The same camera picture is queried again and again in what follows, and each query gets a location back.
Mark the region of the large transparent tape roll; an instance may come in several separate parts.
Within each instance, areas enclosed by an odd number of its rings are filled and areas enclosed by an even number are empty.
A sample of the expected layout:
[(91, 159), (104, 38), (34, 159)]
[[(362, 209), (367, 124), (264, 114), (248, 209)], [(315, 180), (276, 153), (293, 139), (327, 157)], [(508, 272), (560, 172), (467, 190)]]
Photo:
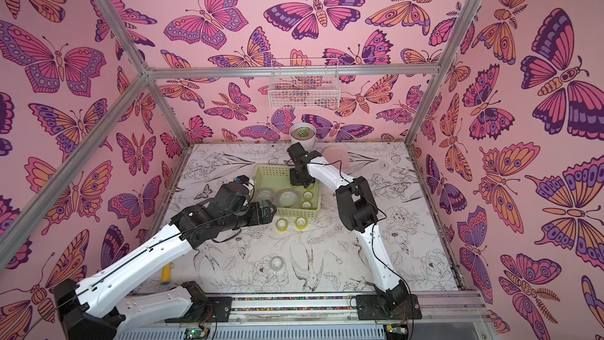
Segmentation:
[(258, 202), (263, 202), (264, 200), (273, 202), (274, 198), (275, 198), (275, 192), (270, 188), (260, 189), (254, 195), (254, 199)]
[(281, 190), (277, 195), (278, 207), (293, 208), (300, 201), (300, 195), (293, 189)]

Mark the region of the pale green storage basket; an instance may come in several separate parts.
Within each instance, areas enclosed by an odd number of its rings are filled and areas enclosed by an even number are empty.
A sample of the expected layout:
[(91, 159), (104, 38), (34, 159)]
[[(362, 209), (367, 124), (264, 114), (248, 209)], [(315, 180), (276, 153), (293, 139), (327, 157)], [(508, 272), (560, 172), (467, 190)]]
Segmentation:
[(294, 186), (285, 165), (258, 165), (253, 178), (253, 201), (268, 200), (283, 217), (315, 219), (321, 208), (321, 183)]

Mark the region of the small clear tape roll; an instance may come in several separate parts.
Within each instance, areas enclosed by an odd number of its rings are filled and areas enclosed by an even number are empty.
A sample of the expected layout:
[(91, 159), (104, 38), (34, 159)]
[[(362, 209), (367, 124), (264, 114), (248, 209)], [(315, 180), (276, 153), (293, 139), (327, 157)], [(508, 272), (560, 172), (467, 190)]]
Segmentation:
[(270, 260), (270, 267), (273, 271), (279, 272), (284, 268), (284, 260), (280, 256), (274, 256)]

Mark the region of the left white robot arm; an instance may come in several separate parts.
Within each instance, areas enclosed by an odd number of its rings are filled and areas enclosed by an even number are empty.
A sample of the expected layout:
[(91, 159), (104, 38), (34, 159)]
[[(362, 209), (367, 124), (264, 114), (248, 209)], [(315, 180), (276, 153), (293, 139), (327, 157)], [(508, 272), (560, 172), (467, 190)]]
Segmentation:
[(213, 304), (195, 282), (163, 293), (131, 295), (142, 282), (224, 231), (270, 224), (277, 213), (270, 200), (253, 201), (246, 176), (188, 206), (137, 249), (80, 282), (67, 279), (54, 290), (57, 316), (68, 339), (113, 339), (123, 332), (167, 320), (206, 320)]

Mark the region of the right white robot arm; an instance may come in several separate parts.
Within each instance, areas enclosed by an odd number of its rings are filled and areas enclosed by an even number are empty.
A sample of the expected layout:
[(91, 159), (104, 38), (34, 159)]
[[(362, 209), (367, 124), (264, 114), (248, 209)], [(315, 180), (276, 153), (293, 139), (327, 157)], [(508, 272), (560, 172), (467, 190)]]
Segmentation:
[(307, 151), (300, 143), (292, 144), (287, 152), (293, 163), (292, 185), (309, 187), (319, 182), (335, 193), (341, 223), (355, 234), (366, 254), (378, 306), (385, 316), (401, 313), (411, 293), (407, 282), (396, 272), (382, 241), (378, 219), (381, 211), (368, 181), (345, 174), (341, 171), (341, 161), (329, 162), (320, 152)]

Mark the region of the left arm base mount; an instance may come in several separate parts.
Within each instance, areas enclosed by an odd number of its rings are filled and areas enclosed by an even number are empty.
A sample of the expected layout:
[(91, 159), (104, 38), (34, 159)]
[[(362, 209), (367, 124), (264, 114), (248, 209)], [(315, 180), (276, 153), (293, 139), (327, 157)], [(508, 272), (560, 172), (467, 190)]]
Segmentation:
[(180, 317), (169, 318), (165, 323), (226, 323), (230, 319), (233, 298), (230, 296), (206, 297)]

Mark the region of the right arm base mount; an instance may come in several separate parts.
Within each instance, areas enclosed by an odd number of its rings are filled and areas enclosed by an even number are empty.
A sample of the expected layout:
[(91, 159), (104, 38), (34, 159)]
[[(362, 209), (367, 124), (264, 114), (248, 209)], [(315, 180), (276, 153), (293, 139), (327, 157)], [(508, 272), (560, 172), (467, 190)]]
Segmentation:
[(415, 294), (410, 294), (395, 305), (387, 304), (377, 294), (357, 295), (354, 301), (359, 320), (382, 320), (394, 323), (422, 319), (422, 311)]

